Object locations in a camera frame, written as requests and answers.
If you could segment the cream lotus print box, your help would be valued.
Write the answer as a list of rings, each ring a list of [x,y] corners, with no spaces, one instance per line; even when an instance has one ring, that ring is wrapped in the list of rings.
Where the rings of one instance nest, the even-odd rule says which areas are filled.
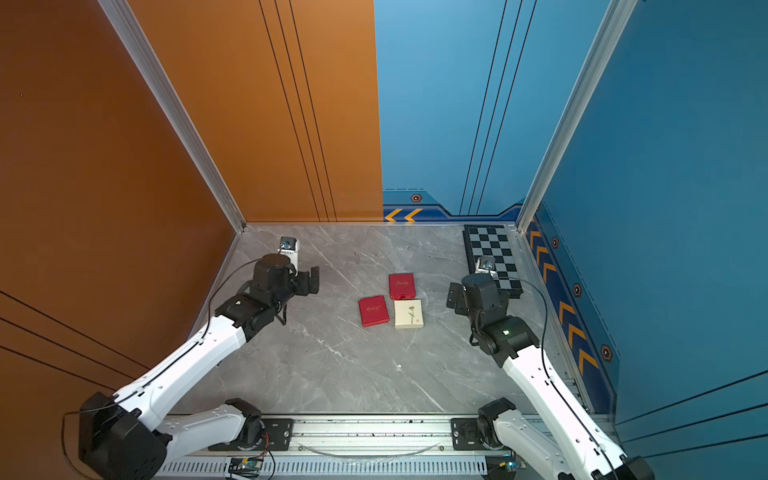
[[[424,317],[422,312],[422,302],[420,299],[395,300],[395,328],[402,329],[421,329],[424,327]]]

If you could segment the red jewelry box lid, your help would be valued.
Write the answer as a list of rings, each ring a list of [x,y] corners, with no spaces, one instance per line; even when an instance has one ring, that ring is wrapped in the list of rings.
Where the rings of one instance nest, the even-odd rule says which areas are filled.
[[[415,279],[412,273],[391,274],[389,296],[392,300],[412,300],[417,296]]]

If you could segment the red jewelry box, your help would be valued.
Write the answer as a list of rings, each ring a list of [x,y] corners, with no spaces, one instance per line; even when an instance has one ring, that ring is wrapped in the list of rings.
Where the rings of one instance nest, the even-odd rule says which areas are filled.
[[[358,302],[361,324],[364,328],[377,326],[390,321],[384,296],[363,298]]]

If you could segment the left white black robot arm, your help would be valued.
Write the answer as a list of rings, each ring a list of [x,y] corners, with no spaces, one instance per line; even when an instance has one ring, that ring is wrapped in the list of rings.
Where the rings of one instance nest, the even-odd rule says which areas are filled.
[[[286,321],[295,296],[315,295],[320,269],[296,268],[286,252],[254,261],[253,276],[206,324],[143,376],[107,396],[95,393],[76,411],[78,459],[103,479],[151,479],[168,461],[218,444],[266,444],[262,413],[242,399],[170,418],[175,405],[214,367],[273,321]]]

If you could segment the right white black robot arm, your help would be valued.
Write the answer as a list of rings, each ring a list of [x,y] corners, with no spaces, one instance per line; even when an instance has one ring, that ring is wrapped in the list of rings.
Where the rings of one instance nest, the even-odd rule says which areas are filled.
[[[628,457],[563,384],[544,343],[521,318],[508,314],[509,297],[488,273],[449,287],[446,305],[470,323],[470,343],[489,355],[528,398],[548,428],[542,433],[509,400],[478,411],[475,440],[510,450],[544,479],[652,479],[641,457]]]

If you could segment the black white chessboard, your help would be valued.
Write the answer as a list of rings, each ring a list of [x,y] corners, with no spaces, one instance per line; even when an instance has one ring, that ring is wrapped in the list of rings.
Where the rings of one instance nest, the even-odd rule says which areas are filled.
[[[495,258],[498,279],[497,288],[513,299],[523,293],[522,282],[518,279],[517,266],[511,249],[510,236],[501,225],[465,225],[463,241],[470,274],[475,273],[476,261],[487,255]]]

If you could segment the right green circuit board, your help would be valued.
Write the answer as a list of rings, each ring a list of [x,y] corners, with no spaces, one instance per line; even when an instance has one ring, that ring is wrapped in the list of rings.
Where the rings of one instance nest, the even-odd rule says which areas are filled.
[[[527,464],[514,457],[486,456],[486,473],[484,480],[515,480],[518,472],[527,469]]]

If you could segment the green circuit board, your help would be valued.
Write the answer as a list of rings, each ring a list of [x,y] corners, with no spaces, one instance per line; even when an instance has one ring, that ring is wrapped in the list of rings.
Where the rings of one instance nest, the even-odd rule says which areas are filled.
[[[232,458],[226,471],[227,479],[258,479],[265,473],[261,457]]]
[[[484,480],[515,480],[518,472],[527,469],[527,464],[514,457],[486,456],[486,473]]]

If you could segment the left green circuit board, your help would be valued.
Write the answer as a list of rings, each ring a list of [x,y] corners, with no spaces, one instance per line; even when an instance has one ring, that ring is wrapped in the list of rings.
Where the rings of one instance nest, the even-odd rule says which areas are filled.
[[[232,458],[226,471],[227,479],[258,479],[265,473],[261,457]]]

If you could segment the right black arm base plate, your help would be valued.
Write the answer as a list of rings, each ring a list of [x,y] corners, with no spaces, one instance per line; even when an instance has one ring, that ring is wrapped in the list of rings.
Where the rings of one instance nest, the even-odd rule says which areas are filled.
[[[450,426],[457,451],[491,451],[499,447],[491,423],[483,417],[453,418]]]

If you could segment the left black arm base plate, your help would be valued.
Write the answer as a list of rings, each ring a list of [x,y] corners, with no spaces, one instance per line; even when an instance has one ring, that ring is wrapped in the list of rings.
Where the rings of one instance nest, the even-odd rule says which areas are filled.
[[[262,418],[260,433],[249,440],[243,434],[237,439],[212,445],[208,451],[212,452],[261,452],[265,449],[271,452],[285,452],[289,450],[294,420],[292,418]]]

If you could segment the aluminium front rail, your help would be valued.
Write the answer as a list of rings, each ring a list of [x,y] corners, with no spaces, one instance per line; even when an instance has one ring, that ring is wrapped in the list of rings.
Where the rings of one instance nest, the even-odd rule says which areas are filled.
[[[453,448],[450,420],[472,418],[458,414],[403,415],[267,415],[263,418],[292,418],[293,434],[288,451],[212,452],[208,448],[231,442],[238,434],[230,430],[235,423],[222,415],[173,415],[158,427],[172,436],[169,461],[186,456],[226,455],[231,457],[293,455],[337,457],[342,459],[384,459],[395,456],[459,455],[463,452],[511,453],[510,450],[457,451]],[[524,415],[542,433],[549,430],[538,415]]]

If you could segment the left aluminium corner post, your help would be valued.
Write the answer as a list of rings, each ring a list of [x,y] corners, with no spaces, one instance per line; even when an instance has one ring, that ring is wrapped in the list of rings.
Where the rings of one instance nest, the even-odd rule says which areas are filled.
[[[124,0],[99,0],[98,4],[230,225],[242,233],[246,228],[244,215],[131,6]]]

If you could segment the aluminium corner post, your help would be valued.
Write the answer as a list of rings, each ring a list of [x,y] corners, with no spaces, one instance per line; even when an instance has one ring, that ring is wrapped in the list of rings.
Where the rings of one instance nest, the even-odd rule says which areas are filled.
[[[519,233],[533,220],[637,3],[609,2],[515,222]]]
[[[242,233],[246,228],[244,215],[131,6],[124,0],[99,0],[98,4],[230,225]]]

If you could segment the right aluminium corner post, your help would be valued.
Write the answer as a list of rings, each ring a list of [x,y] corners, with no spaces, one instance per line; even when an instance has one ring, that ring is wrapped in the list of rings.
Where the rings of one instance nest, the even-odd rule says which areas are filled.
[[[519,233],[533,220],[637,3],[609,2],[515,222]]]

